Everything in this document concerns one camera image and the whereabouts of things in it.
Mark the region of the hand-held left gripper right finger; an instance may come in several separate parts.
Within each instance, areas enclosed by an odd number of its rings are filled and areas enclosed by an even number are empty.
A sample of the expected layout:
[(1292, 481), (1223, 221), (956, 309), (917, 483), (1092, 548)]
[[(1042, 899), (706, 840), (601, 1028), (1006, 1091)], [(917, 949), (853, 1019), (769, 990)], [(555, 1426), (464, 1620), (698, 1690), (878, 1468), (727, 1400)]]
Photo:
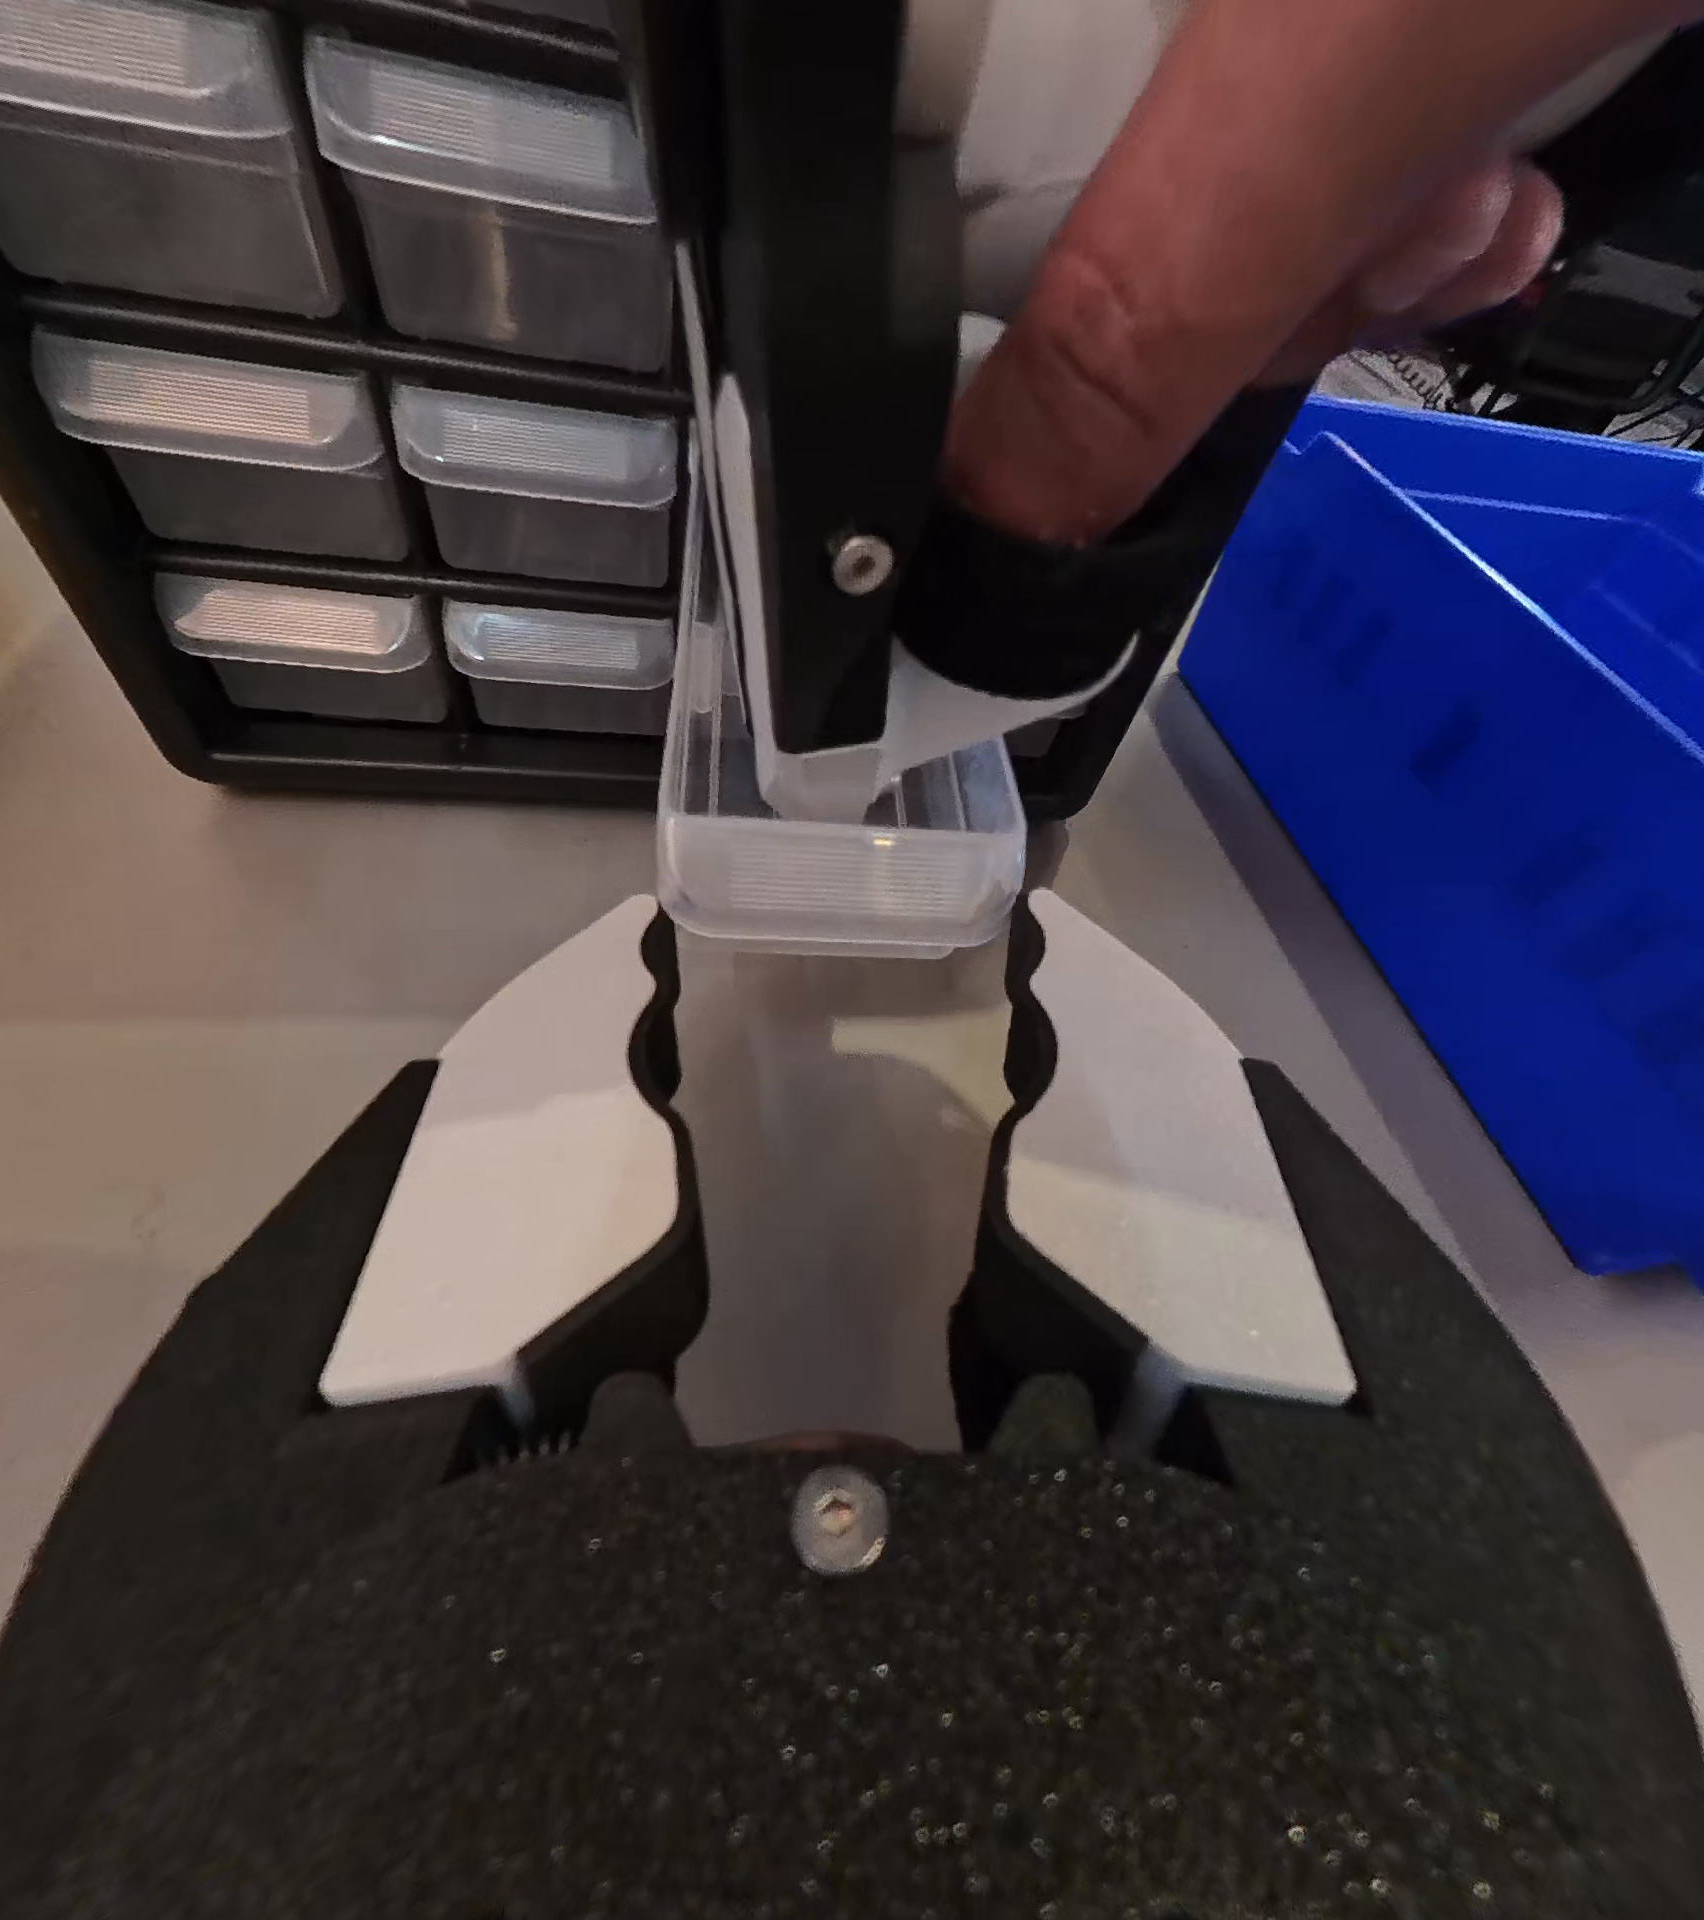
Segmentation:
[(1177, 1428), (1205, 1391), (1354, 1404), (1249, 1059), (1055, 891), (1017, 905), (1006, 963), (1008, 1112), (948, 1326), (961, 1428), (1050, 1377), (1095, 1428)]

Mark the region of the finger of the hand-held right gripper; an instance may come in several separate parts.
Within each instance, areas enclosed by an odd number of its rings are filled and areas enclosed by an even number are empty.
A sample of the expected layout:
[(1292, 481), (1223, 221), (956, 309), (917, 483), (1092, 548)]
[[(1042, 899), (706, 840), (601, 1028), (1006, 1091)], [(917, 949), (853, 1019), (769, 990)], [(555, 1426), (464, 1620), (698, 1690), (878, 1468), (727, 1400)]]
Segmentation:
[(710, 314), (694, 240), (673, 244), (692, 379), (673, 726), (745, 699), (748, 789), (785, 821), (855, 824), (889, 763), (891, 601), (921, 534), (921, 342), (858, 294), (821, 337), (809, 267), (748, 247), (741, 329)]

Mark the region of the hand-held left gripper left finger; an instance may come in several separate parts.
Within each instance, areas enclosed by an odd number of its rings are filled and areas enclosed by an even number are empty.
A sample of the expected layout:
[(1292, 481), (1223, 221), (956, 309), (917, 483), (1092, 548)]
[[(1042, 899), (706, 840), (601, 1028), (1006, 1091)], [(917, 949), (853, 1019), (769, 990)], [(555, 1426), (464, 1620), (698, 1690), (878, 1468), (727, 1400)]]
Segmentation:
[(481, 1391), (580, 1413), (607, 1377), (673, 1372), (704, 1319), (677, 1001), (675, 926), (636, 894), (441, 1047), (318, 1377), (329, 1411)]

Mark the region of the clear plastic drawer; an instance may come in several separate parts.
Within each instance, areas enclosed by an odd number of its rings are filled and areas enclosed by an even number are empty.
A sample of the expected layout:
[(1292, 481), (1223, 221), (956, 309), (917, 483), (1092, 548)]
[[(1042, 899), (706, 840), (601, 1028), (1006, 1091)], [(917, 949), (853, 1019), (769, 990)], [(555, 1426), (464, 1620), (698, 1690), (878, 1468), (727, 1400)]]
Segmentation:
[(785, 821), (762, 798), (709, 468), (694, 435), (657, 901), (681, 931), (741, 950), (943, 959), (988, 945), (1028, 864), (1028, 816), (1000, 741), (889, 780), (856, 824)]

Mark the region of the black drawer cabinet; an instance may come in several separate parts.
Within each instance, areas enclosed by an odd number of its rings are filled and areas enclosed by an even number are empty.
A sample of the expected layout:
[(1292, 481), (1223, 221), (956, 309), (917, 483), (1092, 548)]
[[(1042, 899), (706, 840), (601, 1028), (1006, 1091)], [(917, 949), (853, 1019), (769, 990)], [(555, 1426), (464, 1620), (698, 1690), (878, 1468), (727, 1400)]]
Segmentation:
[(651, 802), (713, 582), (745, 769), (856, 821), (1164, 648), (934, 667), (928, 548), (1017, 5), (0, 5), (0, 494), (228, 790)]

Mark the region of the blue plastic bin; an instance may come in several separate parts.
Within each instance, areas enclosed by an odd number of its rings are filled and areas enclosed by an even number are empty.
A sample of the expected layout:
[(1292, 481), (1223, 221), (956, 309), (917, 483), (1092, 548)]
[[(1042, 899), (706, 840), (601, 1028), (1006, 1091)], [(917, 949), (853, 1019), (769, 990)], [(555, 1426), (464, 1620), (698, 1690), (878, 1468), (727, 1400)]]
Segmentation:
[(1704, 456), (1317, 396), (1179, 681), (1573, 1265), (1704, 1295)]

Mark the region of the array of clear drawers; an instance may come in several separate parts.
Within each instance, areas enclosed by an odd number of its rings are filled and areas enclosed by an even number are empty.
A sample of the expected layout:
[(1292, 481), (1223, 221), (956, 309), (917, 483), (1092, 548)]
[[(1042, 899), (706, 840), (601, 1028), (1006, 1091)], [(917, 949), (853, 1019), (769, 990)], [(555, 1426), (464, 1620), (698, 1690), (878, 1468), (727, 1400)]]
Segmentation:
[(0, 493), (174, 764), (648, 771), (648, 174), (607, 5), (0, 5)]

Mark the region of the person's right hand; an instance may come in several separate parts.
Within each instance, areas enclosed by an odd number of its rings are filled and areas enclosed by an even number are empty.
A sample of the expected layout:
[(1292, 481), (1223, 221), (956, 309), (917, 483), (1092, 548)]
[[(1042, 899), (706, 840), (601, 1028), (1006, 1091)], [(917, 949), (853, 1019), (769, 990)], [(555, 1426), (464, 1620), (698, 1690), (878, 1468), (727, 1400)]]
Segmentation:
[(1510, 300), (1563, 226), (1529, 116), (1696, 23), (1703, 3), (1190, 5), (954, 407), (947, 494), (1092, 545), (1243, 391)]

